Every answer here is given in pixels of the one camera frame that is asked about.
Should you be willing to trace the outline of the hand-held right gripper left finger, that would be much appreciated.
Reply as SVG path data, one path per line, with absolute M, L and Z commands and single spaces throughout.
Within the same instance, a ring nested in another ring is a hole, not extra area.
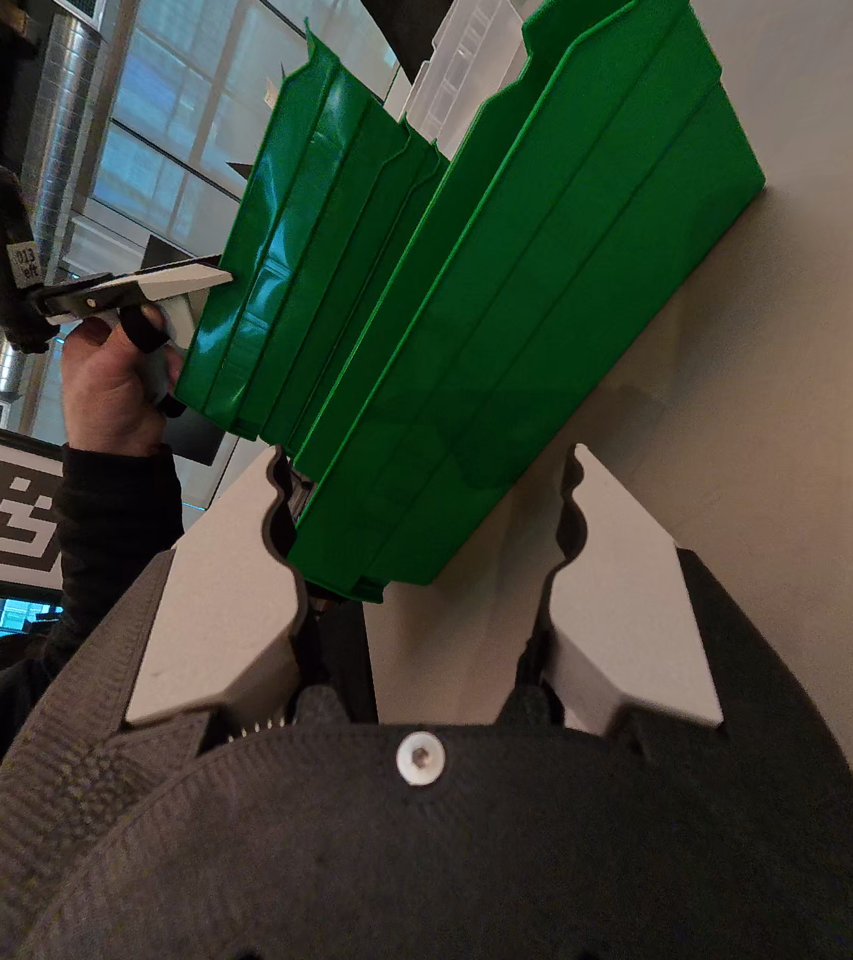
M 230 731 L 282 723 L 308 612 L 287 559 L 288 465 L 281 447 L 266 447 L 174 547 L 126 708 L 131 727 L 195 712 L 218 714 Z

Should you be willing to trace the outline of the clear plastic crate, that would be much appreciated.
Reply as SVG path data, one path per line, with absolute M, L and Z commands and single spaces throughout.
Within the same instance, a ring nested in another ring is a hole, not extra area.
M 414 78 L 396 70 L 384 107 L 451 161 L 481 106 L 518 78 L 523 26 L 540 1 L 455 1 Z

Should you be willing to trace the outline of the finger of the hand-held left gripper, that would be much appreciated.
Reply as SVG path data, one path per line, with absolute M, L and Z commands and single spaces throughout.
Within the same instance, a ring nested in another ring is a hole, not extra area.
M 216 258 L 181 260 L 147 270 L 137 270 L 106 282 L 106 301 L 132 297 L 135 302 L 157 303 L 180 295 L 229 283 L 234 279 Z

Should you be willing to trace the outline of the green plastic bin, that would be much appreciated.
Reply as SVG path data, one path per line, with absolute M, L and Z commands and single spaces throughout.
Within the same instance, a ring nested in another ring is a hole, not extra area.
M 427 585 L 765 185 L 690 2 L 544 2 L 294 460 L 290 563 Z
M 304 23 L 307 61 L 281 83 L 219 259 L 231 281 L 208 293 L 174 397 L 246 439 L 241 404 L 348 147 L 369 106 L 366 86 Z

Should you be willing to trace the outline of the silver ventilation duct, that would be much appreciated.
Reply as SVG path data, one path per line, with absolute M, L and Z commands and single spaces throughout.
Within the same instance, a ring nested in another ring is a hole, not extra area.
M 52 284 L 102 45 L 102 2 L 0 2 L 0 166 L 16 175 Z

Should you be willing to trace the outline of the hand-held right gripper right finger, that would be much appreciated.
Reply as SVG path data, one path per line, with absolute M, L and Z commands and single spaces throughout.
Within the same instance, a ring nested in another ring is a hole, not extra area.
M 543 677 L 564 726 L 602 736 L 628 710 L 715 730 L 723 713 L 673 537 L 583 443 L 567 456 L 544 585 Z

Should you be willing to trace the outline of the large glass window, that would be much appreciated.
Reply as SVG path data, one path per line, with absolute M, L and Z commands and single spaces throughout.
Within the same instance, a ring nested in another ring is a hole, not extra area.
M 73 274 L 126 272 L 156 237 L 219 253 L 282 81 L 308 59 L 306 26 L 381 100 L 401 66 L 361 2 L 124 2 L 61 256 Z

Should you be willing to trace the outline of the person's left forearm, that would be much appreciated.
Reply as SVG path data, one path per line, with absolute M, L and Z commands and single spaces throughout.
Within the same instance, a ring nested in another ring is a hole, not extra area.
M 68 658 L 183 534 L 173 454 L 164 443 L 147 457 L 66 446 L 55 506 L 62 613 L 47 651 Z

